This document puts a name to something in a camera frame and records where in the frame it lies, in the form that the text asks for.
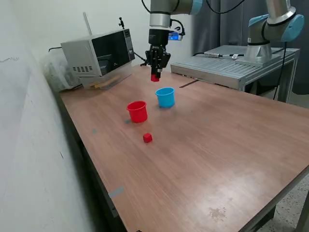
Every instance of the red cube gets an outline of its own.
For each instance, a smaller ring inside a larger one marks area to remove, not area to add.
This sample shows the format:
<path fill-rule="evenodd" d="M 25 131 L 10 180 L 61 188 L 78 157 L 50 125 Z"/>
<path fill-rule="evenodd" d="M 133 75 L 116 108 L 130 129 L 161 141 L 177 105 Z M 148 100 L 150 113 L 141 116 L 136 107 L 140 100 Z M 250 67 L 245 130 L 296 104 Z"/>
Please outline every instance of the red cube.
<path fill-rule="evenodd" d="M 143 135 L 143 139 L 145 143 L 150 143 L 153 140 L 153 137 L 150 133 L 147 133 Z"/>

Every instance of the white wall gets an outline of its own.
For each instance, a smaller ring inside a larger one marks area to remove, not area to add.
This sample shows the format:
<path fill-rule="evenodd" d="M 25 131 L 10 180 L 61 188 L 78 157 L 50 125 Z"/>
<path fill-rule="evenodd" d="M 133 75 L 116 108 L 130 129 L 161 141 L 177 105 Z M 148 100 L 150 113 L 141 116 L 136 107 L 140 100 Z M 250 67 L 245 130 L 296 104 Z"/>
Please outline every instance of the white wall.
<path fill-rule="evenodd" d="M 1 0 L 0 34 L 0 231 L 99 231 L 82 186 L 80 151 L 68 145 L 71 136 L 9 0 Z"/>
<path fill-rule="evenodd" d="M 30 39 L 37 60 L 50 47 L 88 35 L 83 18 L 85 11 L 93 34 L 106 33 L 118 27 L 122 17 L 126 28 L 131 30 L 134 50 L 145 56 L 149 49 L 149 13 L 141 0 L 11 0 L 14 10 Z M 171 61 L 191 55 L 191 16 L 177 15 L 185 26 L 186 36 L 182 42 L 169 42 Z M 134 64 L 140 64 L 137 58 Z"/>

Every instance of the small red block in gripper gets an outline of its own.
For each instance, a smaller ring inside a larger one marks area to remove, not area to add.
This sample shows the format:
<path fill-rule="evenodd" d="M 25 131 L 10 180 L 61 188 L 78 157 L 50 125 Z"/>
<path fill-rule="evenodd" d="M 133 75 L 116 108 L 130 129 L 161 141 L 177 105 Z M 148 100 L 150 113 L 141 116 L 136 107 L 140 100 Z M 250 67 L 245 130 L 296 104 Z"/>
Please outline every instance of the small red block in gripper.
<path fill-rule="evenodd" d="M 150 143 L 153 140 L 153 137 L 150 133 L 144 134 L 143 139 L 145 143 Z"/>
<path fill-rule="evenodd" d="M 157 78 L 157 77 L 155 76 L 155 74 L 151 74 L 151 81 L 153 81 L 153 82 L 158 82 L 158 81 L 160 81 L 160 78 Z"/>

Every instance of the metal table leg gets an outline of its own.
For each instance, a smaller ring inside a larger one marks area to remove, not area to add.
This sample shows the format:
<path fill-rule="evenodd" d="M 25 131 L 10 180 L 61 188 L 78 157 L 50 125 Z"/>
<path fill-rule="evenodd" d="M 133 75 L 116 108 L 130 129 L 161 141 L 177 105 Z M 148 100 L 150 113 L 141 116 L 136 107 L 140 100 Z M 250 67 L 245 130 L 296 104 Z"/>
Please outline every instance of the metal table leg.
<path fill-rule="evenodd" d="M 297 62 L 298 59 L 296 58 L 294 62 L 284 66 L 278 94 L 278 101 L 280 102 L 289 103 L 297 68 Z"/>
<path fill-rule="evenodd" d="M 245 92 L 246 91 L 246 85 L 245 84 L 240 85 L 239 86 L 239 91 Z"/>
<path fill-rule="evenodd" d="M 301 212 L 295 232 L 308 232 L 309 231 L 309 193 L 307 195 L 304 208 Z"/>

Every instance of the plastic bag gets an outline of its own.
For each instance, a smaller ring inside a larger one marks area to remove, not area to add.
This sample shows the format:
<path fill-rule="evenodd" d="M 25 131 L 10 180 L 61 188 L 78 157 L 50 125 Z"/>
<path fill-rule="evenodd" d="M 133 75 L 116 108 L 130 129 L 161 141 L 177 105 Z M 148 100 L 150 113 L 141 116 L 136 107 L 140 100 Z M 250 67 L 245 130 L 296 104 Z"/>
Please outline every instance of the plastic bag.
<path fill-rule="evenodd" d="M 62 49 L 51 50 L 40 65 L 47 82 L 56 92 L 81 84 L 78 77 L 72 75 Z"/>

